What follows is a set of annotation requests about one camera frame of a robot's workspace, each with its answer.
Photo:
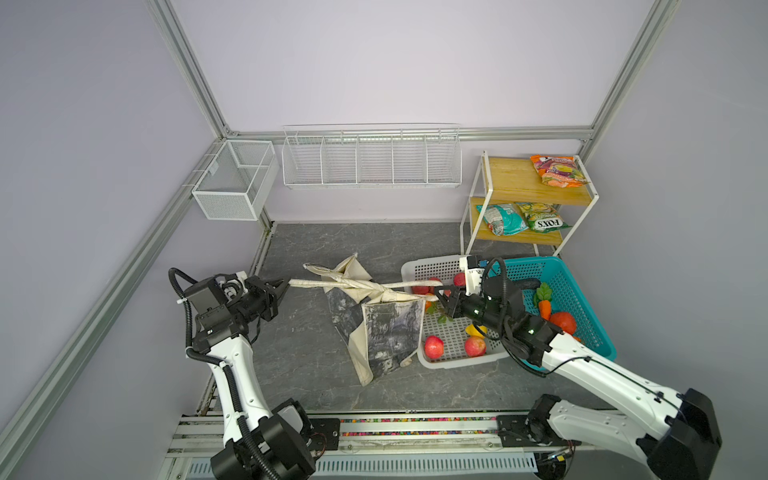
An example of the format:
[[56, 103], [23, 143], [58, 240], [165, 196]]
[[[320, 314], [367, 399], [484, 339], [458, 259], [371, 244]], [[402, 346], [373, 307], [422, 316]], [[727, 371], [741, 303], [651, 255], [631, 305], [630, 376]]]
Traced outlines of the cream canvas grocery bag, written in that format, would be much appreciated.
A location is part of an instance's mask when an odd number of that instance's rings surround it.
[[332, 324], [344, 341], [361, 385], [411, 361], [420, 345], [427, 304], [439, 280], [377, 283], [353, 254], [333, 268], [305, 264], [315, 279], [293, 278], [292, 288], [321, 289]]

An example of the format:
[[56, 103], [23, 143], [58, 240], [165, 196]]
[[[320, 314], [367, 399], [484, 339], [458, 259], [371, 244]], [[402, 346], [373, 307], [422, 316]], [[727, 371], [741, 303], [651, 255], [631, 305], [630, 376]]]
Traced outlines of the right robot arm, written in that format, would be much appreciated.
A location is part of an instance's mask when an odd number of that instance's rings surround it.
[[535, 278], [512, 280], [508, 262], [475, 256], [459, 259], [464, 282], [433, 292], [450, 317], [469, 319], [528, 372], [560, 375], [615, 408], [614, 413], [580, 407], [543, 395], [521, 428], [538, 445], [587, 443], [646, 465], [658, 479], [707, 479], [722, 447], [712, 401], [689, 389], [680, 393], [606, 359], [525, 306], [525, 294], [546, 299]]

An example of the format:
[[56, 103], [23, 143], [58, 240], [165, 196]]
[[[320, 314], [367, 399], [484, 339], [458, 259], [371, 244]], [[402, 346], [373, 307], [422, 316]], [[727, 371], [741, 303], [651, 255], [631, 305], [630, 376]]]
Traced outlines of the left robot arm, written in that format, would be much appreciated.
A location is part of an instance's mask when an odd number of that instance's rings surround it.
[[184, 308], [185, 355], [213, 375], [224, 417], [223, 447], [211, 460], [217, 479], [308, 479], [315, 470], [314, 428], [301, 404], [270, 408], [254, 367], [261, 325], [278, 314], [289, 283], [244, 272], [196, 280], [172, 267], [169, 282]]

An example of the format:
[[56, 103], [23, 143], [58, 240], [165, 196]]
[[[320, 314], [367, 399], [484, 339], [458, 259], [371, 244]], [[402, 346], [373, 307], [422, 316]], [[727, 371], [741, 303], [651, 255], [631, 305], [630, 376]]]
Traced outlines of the teal snack bag lower shelf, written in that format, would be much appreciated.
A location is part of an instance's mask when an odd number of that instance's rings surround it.
[[489, 205], [482, 215], [487, 229], [495, 236], [515, 236], [528, 230], [528, 226], [515, 204]]

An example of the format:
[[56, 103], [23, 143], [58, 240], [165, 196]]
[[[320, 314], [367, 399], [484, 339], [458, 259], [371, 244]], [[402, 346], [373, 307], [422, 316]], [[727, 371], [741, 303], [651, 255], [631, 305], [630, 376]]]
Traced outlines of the green Foxs snack bag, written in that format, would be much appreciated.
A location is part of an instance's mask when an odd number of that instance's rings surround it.
[[536, 233], [549, 233], [569, 228], [551, 204], [517, 202], [520, 214], [529, 230]]

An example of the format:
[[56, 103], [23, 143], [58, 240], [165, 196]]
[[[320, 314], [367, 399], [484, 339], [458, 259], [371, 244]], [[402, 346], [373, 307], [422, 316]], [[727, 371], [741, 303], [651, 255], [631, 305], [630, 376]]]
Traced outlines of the orange snack bag top shelf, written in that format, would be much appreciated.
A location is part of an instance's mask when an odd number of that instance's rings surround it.
[[579, 188], [589, 183], [575, 157], [534, 155], [531, 162], [543, 185]]

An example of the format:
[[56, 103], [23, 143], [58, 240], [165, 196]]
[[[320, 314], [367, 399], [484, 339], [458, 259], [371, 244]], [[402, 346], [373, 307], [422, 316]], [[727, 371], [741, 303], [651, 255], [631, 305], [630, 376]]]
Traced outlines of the yellow lemon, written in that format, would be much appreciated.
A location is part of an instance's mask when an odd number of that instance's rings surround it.
[[485, 338], [488, 329], [484, 326], [477, 327], [475, 325], [468, 325], [465, 331], [471, 337]]

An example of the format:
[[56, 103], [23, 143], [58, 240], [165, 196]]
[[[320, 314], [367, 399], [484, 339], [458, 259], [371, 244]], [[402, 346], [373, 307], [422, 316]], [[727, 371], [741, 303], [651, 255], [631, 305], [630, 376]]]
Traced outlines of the red apple back cluster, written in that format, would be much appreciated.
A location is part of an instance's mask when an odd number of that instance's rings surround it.
[[453, 277], [453, 285], [459, 288], [465, 288], [467, 285], [466, 280], [466, 274], [465, 273], [457, 273]]

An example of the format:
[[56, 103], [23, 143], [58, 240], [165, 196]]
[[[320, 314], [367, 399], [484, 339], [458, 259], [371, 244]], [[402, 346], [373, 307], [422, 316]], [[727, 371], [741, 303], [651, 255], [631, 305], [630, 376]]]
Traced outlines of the red apple front right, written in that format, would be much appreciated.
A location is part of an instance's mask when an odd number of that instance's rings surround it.
[[464, 343], [464, 350], [469, 358], [484, 356], [487, 351], [486, 341], [482, 337], [470, 336]]

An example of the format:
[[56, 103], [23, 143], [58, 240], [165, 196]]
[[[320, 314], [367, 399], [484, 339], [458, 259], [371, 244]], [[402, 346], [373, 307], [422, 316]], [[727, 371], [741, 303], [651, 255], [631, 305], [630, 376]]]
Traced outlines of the white plastic fruit basket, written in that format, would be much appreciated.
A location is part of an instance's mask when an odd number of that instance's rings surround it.
[[[461, 272], [460, 256], [447, 255], [406, 262], [401, 267], [405, 282], [439, 279], [444, 285], [452, 286], [456, 274]], [[507, 357], [498, 341], [485, 340], [486, 352], [471, 357], [465, 350], [470, 338], [466, 328], [471, 321], [465, 317], [449, 317], [438, 302], [434, 302], [424, 313], [420, 332], [421, 347], [417, 352], [420, 363], [429, 369], [453, 369], [491, 363]], [[443, 354], [432, 359], [426, 353], [426, 341], [437, 337], [443, 342]]]

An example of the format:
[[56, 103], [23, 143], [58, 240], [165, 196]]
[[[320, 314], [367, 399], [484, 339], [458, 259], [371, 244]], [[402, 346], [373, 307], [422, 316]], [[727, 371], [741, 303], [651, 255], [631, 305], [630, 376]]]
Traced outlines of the red apple front left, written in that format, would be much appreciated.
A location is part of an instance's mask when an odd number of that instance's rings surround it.
[[428, 336], [423, 347], [424, 355], [429, 360], [441, 359], [444, 355], [444, 342], [437, 336]]

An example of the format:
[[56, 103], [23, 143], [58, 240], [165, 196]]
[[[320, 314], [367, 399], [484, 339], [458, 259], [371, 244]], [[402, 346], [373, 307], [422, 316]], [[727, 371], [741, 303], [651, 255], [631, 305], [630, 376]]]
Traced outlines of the teal plastic vegetable basket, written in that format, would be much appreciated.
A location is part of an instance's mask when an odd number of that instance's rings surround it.
[[575, 337], [597, 354], [614, 361], [617, 352], [612, 340], [591, 307], [567, 265], [557, 257], [506, 259], [510, 280], [536, 279], [552, 291], [553, 312], [567, 312], [576, 322]]

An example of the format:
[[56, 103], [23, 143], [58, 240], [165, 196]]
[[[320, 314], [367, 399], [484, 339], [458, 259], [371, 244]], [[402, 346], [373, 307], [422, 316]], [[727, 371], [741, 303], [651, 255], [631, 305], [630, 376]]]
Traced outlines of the red tomato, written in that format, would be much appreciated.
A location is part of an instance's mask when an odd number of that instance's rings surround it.
[[570, 313], [564, 311], [552, 313], [549, 321], [570, 335], [575, 334], [578, 328], [575, 318]]

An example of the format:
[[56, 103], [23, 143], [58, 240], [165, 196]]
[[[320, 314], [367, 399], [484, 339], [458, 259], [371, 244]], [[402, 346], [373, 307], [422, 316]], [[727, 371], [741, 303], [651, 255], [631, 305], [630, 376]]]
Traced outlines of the small white mesh basket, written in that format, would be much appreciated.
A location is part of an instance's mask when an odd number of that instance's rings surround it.
[[208, 220], [258, 221], [278, 172], [271, 142], [225, 140], [192, 194]]

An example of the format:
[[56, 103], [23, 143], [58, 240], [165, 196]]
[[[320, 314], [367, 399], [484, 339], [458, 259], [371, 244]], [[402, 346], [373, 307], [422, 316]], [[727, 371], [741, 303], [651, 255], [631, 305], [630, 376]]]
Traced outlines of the wooden two-tier shelf rack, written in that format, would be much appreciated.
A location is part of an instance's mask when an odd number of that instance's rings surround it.
[[[541, 246], [550, 246], [553, 248], [552, 254], [559, 256], [598, 200], [599, 194], [591, 179], [578, 188], [546, 186], [541, 182], [531, 160], [491, 157], [484, 152], [464, 205], [459, 226], [459, 251], [462, 255], [468, 255], [476, 241], [482, 240], [530, 244], [535, 253], [539, 252]], [[575, 223], [562, 232], [526, 231], [514, 236], [493, 235], [483, 225], [482, 215], [491, 204], [515, 202], [580, 207], [582, 212]]]

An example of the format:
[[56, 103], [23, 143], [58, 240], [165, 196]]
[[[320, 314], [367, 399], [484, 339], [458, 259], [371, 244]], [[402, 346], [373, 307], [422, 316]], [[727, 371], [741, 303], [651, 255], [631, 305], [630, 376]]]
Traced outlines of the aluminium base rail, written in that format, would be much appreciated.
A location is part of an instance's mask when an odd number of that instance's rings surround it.
[[537, 446], [516, 411], [311, 415], [316, 479], [650, 479], [598, 447]]

